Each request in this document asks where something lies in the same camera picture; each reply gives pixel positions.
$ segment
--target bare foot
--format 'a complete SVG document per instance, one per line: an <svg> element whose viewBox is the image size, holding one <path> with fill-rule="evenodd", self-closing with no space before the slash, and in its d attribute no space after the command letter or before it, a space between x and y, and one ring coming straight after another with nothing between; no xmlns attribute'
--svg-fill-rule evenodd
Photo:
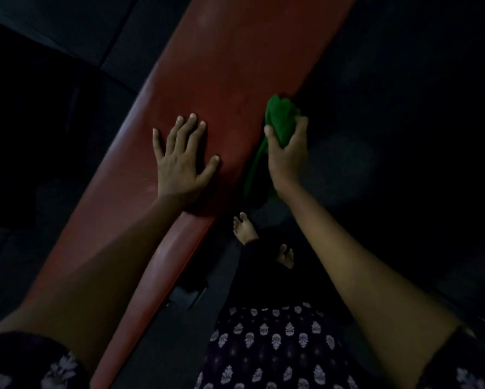
<svg viewBox="0 0 485 389"><path fill-rule="evenodd" d="M286 268L292 269L295 265L295 255L293 254L293 249L290 248L287 254L285 253L287 246L282 244L280 246L280 252L277 256L277 262L283 264Z"/></svg>
<svg viewBox="0 0 485 389"><path fill-rule="evenodd" d="M240 213L240 219L238 217L233 218L233 234L244 245L252 240L257 240L259 235L255 232L255 228L246 213Z"/></svg>

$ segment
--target person's right arm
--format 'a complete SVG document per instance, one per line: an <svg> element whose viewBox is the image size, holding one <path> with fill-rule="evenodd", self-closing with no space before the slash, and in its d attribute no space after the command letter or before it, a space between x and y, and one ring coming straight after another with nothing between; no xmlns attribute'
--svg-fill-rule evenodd
<svg viewBox="0 0 485 389"><path fill-rule="evenodd" d="M363 248L299 183L307 157L307 118L281 149L266 126L269 171L280 198L317 253L385 372L401 389L415 387L424 367L460 321Z"/></svg>

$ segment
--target red surface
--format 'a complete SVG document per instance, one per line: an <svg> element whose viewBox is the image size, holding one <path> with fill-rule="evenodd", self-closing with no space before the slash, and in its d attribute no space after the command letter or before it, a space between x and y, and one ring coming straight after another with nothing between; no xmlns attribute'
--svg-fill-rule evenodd
<svg viewBox="0 0 485 389"><path fill-rule="evenodd" d="M27 297L89 260L156 197L151 129L208 122L205 158L222 166L201 213L184 213L156 250L93 376L108 387L226 207L258 144L266 102L293 95L354 0L192 0Z"/></svg>

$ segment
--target dark background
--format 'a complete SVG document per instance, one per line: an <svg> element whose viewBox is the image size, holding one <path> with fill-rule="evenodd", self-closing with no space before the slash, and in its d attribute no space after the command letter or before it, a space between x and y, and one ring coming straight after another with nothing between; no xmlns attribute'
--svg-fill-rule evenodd
<svg viewBox="0 0 485 389"><path fill-rule="evenodd" d="M24 297L189 1L0 0L0 319ZM485 337L485 0L358 0L294 101L311 120L305 186ZM245 208L260 227L280 226L301 259L284 204ZM194 385L237 264L232 215L194 258L204 296L158 313L115 387ZM353 323L345 335L378 373Z"/></svg>

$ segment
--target sleeve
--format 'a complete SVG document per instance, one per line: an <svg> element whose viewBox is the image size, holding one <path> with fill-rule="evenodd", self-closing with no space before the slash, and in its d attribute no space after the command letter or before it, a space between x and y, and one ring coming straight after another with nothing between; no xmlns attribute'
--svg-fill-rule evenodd
<svg viewBox="0 0 485 389"><path fill-rule="evenodd" d="M459 328L428 363L417 389L485 389L485 344Z"/></svg>
<svg viewBox="0 0 485 389"><path fill-rule="evenodd" d="M0 389L84 389L90 378L66 347L30 333L0 333Z"/></svg>

